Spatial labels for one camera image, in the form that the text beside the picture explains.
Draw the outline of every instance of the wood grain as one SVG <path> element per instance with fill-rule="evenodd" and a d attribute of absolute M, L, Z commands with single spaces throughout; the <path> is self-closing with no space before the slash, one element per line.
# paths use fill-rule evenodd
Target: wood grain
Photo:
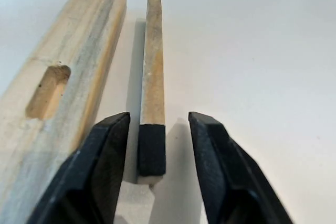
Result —
<path fill-rule="evenodd" d="M 147 1 L 140 124 L 164 125 L 161 0 Z"/>
<path fill-rule="evenodd" d="M 25 223 L 95 119 L 126 0 L 69 0 L 0 100 L 0 223 Z"/>
<path fill-rule="evenodd" d="M 161 0 L 147 1 L 138 138 L 139 184 L 155 184 L 166 172 Z"/>

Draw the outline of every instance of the mortise hole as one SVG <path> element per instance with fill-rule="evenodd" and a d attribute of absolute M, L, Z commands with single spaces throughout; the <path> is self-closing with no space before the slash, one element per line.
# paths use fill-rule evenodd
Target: mortise hole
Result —
<path fill-rule="evenodd" d="M 68 66 L 48 67 L 26 108 L 26 115 L 41 120 L 51 118 L 63 96 L 70 74 Z"/>

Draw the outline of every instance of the light wood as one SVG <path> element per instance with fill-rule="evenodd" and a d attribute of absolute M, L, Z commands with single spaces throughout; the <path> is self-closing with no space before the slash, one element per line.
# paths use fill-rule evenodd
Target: light wood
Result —
<path fill-rule="evenodd" d="M 147 0 L 138 138 L 138 183 L 153 185 L 166 172 L 161 0 Z"/>
<path fill-rule="evenodd" d="M 161 0 L 148 0 L 140 124 L 164 125 Z"/>
<path fill-rule="evenodd" d="M 25 223 L 92 126 L 125 9 L 69 0 L 1 98 L 0 223 Z"/>

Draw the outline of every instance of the white surface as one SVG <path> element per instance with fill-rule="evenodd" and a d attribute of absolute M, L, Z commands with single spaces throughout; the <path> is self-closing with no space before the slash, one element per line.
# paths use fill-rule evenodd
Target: white surface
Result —
<path fill-rule="evenodd" d="M 0 93 L 65 1 L 0 0 Z M 155 200 L 147 187 L 124 182 L 116 223 L 206 222 L 188 111 L 224 123 L 259 163 L 295 223 L 334 223 L 336 0 L 162 5 L 167 175 Z M 132 113 L 127 181 L 134 179 L 145 9 L 146 0 L 128 0 L 97 118 Z"/>

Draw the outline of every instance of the black plastic jaw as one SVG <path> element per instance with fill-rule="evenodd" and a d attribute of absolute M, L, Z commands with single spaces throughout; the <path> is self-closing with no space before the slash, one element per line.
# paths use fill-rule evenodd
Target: black plastic jaw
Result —
<path fill-rule="evenodd" d="M 197 176 L 209 224 L 290 224 L 257 163 L 214 118 L 189 113 Z"/>
<path fill-rule="evenodd" d="M 120 113 L 94 125 L 61 165 L 27 223 L 113 223 L 129 123 L 129 113 Z"/>

